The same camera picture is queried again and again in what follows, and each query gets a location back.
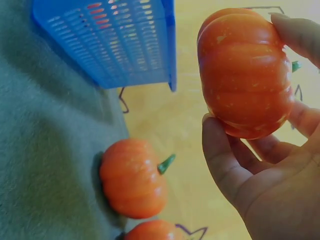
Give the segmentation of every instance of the pumpkin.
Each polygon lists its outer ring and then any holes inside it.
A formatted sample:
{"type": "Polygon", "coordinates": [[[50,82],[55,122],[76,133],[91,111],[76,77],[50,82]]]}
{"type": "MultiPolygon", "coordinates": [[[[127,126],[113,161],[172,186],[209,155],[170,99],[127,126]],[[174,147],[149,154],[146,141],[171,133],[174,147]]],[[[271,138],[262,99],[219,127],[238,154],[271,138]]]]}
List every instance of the pumpkin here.
{"type": "Polygon", "coordinates": [[[111,145],[103,154],[99,169],[110,206],[132,219],[160,213],[168,197],[162,175],[174,159],[173,154],[159,164],[152,146],[141,139],[122,139],[111,145]]]}
{"type": "Polygon", "coordinates": [[[124,240],[183,240],[183,237],[174,224],[157,219],[140,223],[124,240]]]}
{"type": "Polygon", "coordinates": [[[258,139],[280,128],[295,96],[291,63],[272,23],[245,8],[226,8],[200,27],[197,56],[209,112],[228,135],[258,139]]]}

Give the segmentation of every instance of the wooden surface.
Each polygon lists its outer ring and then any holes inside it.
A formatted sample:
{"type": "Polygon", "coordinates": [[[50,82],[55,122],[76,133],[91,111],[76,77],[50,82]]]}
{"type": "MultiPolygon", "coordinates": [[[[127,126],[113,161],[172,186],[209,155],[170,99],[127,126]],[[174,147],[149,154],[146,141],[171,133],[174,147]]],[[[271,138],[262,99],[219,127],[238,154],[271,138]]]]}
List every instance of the wooden surface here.
{"type": "MultiPolygon", "coordinates": [[[[281,6],[290,17],[317,18],[316,1],[304,0],[299,7],[287,1],[267,1],[268,6],[281,6]]],[[[178,91],[171,93],[167,84],[126,88],[123,93],[130,112],[125,120],[131,137],[149,140],[159,156],[165,159],[176,153],[175,163],[166,172],[169,204],[160,218],[184,226],[186,240],[249,240],[240,217],[224,199],[207,169],[201,146],[202,117],[207,112],[197,65],[196,38],[204,19],[222,8],[266,7],[262,1],[176,0],[178,91]]],[[[268,12],[279,8],[257,9],[267,19],[268,12]]],[[[300,86],[303,102],[320,108],[319,70],[292,51],[292,61],[300,60],[302,69],[294,73],[292,85],[300,86]]],[[[275,133],[281,140],[297,145],[305,138],[286,123],[275,133]]]]}

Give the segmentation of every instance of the blue basket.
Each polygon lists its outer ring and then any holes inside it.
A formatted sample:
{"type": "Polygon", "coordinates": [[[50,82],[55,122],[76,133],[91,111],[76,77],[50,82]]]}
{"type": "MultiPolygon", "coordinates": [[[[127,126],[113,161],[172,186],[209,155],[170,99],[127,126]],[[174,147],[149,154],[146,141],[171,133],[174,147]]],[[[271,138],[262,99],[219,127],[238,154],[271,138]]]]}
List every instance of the blue basket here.
{"type": "Polygon", "coordinates": [[[177,90],[174,0],[34,0],[32,17],[100,87],[177,90]]]}

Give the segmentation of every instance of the fingernail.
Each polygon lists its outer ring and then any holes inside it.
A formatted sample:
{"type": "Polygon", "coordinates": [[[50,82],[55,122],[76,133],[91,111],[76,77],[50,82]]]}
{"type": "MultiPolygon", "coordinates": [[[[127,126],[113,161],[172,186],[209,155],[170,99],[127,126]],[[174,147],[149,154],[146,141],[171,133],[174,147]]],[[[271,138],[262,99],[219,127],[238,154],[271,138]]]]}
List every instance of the fingernail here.
{"type": "Polygon", "coordinates": [[[273,15],[273,16],[277,16],[278,18],[282,18],[282,19],[289,19],[290,18],[287,15],[279,13],[279,12],[268,12],[268,14],[273,15]]]}
{"type": "Polygon", "coordinates": [[[211,118],[212,115],[210,113],[206,113],[203,118],[202,118],[202,124],[204,124],[205,120],[207,120],[208,118],[211,118]]]}

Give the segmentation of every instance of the green pumpkin stem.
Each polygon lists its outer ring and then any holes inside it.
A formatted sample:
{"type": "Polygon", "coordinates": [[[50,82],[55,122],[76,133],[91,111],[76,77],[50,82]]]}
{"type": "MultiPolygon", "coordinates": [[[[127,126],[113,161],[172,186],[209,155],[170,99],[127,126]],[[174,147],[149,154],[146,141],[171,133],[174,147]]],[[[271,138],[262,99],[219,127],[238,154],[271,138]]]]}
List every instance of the green pumpkin stem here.
{"type": "Polygon", "coordinates": [[[294,73],[295,71],[297,71],[298,69],[300,69],[302,67],[301,62],[299,61],[293,61],[292,62],[292,72],[294,73]]]}
{"type": "Polygon", "coordinates": [[[176,155],[172,154],[164,162],[162,162],[158,165],[158,171],[159,171],[160,175],[163,175],[166,172],[166,170],[172,164],[172,162],[175,160],[175,158],[176,158],[176,155]]]}

